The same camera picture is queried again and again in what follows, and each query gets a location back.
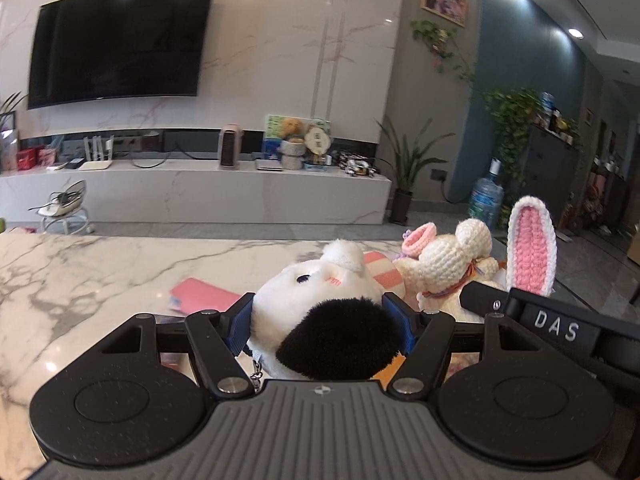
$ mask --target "white logo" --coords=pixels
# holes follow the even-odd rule
[[[326,394],[330,394],[331,393],[331,388],[329,388],[328,386],[324,386],[324,384],[322,386],[316,386],[314,388],[314,393],[318,394],[318,395],[326,395]]]
[[[536,328],[545,328],[545,324],[546,324],[546,312],[544,310],[540,310],[538,312],[538,316],[536,317],[536,321],[534,323]],[[569,326],[567,327],[566,331],[567,333],[564,334],[564,338],[571,342],[575,340],[576,337],[576,331],[580,328],[580,326],[577,323],[569,323]],[[557,336],[560,335],[560,331],[561,331],[562,327],[560,326],[560,316],[556,317],[556,320],[549,326],[548,328],[548,332],[552,333],[554,332]]]

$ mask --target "pink paper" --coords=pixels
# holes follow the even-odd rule
[[[187,316],[207,309],[224,312],[240,299],[238,294],[196,278],[187,278],[174,286],[170,293],[176,310]]]

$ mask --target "gray baseboard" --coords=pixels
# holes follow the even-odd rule
[[[392,198],[386,203],[386,208],[391,209]],[[429,202],[428,200],[412,200],[410,211],[422,213],[454,213],[466,214],[469,205],[467,203],[450,204],[449,202]]]

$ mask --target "flat screen tv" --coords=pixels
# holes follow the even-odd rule
[[[211,0],[60,0],[40,8],[28,107],[194,96]]]

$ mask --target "teal wall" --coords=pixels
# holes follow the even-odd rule
[[[495,149],[494,123],[482,92],[533,88],[555,98],[564,117],[578,119],[584,81],[584,54],[531,0],[482,0],[474,97],[449,199],[462,200],[488,171]]]

